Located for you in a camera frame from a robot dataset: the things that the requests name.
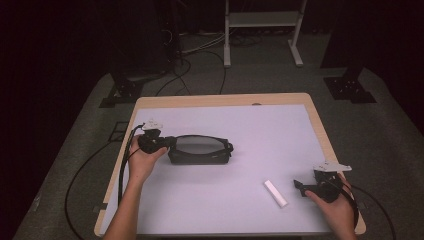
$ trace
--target cable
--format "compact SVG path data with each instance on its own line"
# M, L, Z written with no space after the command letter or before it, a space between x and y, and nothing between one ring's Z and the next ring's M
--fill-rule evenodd
M175 81L175 80L177 80L177 79L179 79L179 78L181 78L182 76L184 76L185 74L187 74L189 71L190 71L190 69L191 69L191 63L188 61L188 60L186 60L186 59L184 59L184 58L182 58L182 60L184 61L184 62L186 62L187 64L188 64L188 68L187 68L187 70L185 70L184 72L183 72L183 74L181 74L181 75L177 75L175 78L173 78L173 79L171 79L171 80L169 80L168 82L166 82L157 92L156 92L156 94L155 94L155 97L157 97L157 96L159 96L159 93L167 86L167 85L169 85L170 83L172 83L173 81Z
M222 63L222 66L224 66L224 60L222 59L222 57L219 54L214 53L214 52L211 52L211 51L196 51L196 52L193 52L193 53L189 53L186 56L193 55L193 54L198 54L198 53L209 53L209 54L213 54L213 55L215 55L216 57L219 58L219 60ZM221 87L219 88L219 94L220 95L222 94L222 89L224 88L225 79L227 77L227 69L225 67L223 67L223 69L224 69L224 77L222 79Z
M367 195L368 197L370 197L372 200L374 200L374 202L380 207L380 209L381 209L381 211L383 211L383 213L384 213L384 216L386 217L386 219L387 219L387 222L389 223L389 226L390 226L390 231L392 232L392 237L393 237L393 240L396 240L396 232L395 232L395 227L393 226L393 222L392 222L392 220L390 219L390 216L389 216L389 214L387 213L387 211L386 211L386 209L384 209L384 207L383 207L383 205L381 205L381 203L374 197L374 196L372 196L370 193L368 193L367 191L365 191L364 189L362 189L362 188L359 188L359 187L357 187L357 186L354 186L354 185L351 185L352 186L352 188L353 189L356 189L356 190L359 190L359 191L361 191L362 193L364 193L365 195Z
M190 68L191 68L191 63L188 61L188 60L186 60L186 59L182 59L183 61L185 60L188 64L190 64ZM187 89L187 92L188 92L188 94L191 96L191 92L190 92L190 90L188 89L188 87L187 87L187 85L186 85L186 83L185 83L185 81L184 81L184 79L182 78L182 75L178 75L176 72L175 72L175 68L174 68L174 70L173 70L173 72L174 72L174 74L175 74L175 76L177 76L179 79L181 79L181 82L183 83L183 85L184 85L184 88L185 89Z
M68 222L69 227L71 228L72 232L75 234L75 236L80 239L83 240L83 238L81 237L81 235L78 234L77 230L75 229L74 225L72 225L71 222L71 218L69 217L69 213L68 213L68 197L69 197L69 193L71 191L72 185L74 184L75 179L77 178L77 176L79 175L79 173L81 172L81 170L87 165L87 163L89 163L99 152L101 152L103 149L105 149L107 146L109 146L109 144L111 144L112 142L115 142L116 140L118 140L119 138L121 138L123 135L120 135L119 137L108 141L105 145L103 145L101 148L99 148L96 152L94 152L85 162L84 164L78 169L78 171L75 173L74 177L72 178L71 183L68 186L68 190L66 191L66 196L65 196L65 216L66 216L66 221Z

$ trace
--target white marker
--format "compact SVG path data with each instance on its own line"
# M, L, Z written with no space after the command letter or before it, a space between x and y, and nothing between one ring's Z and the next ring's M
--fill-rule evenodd
M280 192L278 192L278 190L274 187L271 181L268 180L264 184L265 184L265 187L268 189L268 191L271 193L272 197L275 199L278 205L280 205L281 208L283 208L284 206L288 204L286 199L284 199L283 196L281 196Z

